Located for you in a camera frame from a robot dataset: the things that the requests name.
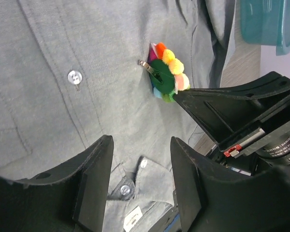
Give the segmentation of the teal plastic tray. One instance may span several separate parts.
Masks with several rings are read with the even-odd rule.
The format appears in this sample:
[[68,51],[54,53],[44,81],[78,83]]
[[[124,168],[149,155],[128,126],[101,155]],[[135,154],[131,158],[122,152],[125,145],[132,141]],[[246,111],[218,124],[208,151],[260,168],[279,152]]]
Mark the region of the teal plastic tray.
[[242,0],[240,23],[245,42],[274,46],[277,56],[290,52],[290,0]]

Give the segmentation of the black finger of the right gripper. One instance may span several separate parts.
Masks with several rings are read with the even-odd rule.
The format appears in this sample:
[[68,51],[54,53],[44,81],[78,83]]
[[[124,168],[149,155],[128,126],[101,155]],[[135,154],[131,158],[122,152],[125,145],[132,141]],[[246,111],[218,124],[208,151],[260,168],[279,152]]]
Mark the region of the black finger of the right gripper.
[[217,145],[233,145],[290,105],[290,79],[270,72],[224,88],[191,88],[174,100]]

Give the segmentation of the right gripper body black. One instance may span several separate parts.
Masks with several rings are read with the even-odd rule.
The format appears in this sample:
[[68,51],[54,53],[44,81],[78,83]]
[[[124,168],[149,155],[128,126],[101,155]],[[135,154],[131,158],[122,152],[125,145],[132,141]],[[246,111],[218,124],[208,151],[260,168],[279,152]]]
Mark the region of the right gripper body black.
[[206,157],[248,176],[273,166],[290,166],[290,106],[272,116],[257,133],[229,150],[227,157],[214,146]]

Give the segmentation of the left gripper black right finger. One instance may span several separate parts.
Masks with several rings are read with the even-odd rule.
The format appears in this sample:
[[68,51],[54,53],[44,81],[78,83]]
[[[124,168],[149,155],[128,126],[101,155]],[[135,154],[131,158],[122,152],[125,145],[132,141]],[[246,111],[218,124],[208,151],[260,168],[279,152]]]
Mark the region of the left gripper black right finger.
[[290,167],[247,176],[179,138],[170,149],[182,231],[290,232]]

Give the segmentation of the colourful pompom flower brooch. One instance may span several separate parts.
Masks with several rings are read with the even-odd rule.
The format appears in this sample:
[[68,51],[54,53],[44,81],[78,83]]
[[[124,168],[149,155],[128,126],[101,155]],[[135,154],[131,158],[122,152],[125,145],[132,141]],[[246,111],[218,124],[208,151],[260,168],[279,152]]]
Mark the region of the colourful pompom flower brooch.
[[190,89],[184,64],[164,43],[151,43],[147,61],[140,60],[138,65],[148,72],[154,96],[164,102],[174,102],[174,95]]

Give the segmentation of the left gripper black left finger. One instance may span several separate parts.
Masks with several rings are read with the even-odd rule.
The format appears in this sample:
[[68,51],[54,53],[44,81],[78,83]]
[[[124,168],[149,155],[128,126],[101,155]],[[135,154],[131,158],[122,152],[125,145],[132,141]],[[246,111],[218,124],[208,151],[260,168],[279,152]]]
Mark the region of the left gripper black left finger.
[[113,151],[104,135],[32,179],[0,177],[0,232],[100,232]]

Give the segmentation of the grey button-up shirt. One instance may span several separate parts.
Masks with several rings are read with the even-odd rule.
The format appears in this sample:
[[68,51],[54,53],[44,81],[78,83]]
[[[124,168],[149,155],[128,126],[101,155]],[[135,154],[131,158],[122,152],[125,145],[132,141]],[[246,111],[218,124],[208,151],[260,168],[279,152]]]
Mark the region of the grey button-up shirt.
[[170,139],[203,130],[152,93],[139,66],[164,43],[190,85],[218,87],[234,51],[233,0],[0,0],[0,177],[31,179],[115,147],[103,231],[149,231],[174,205]]

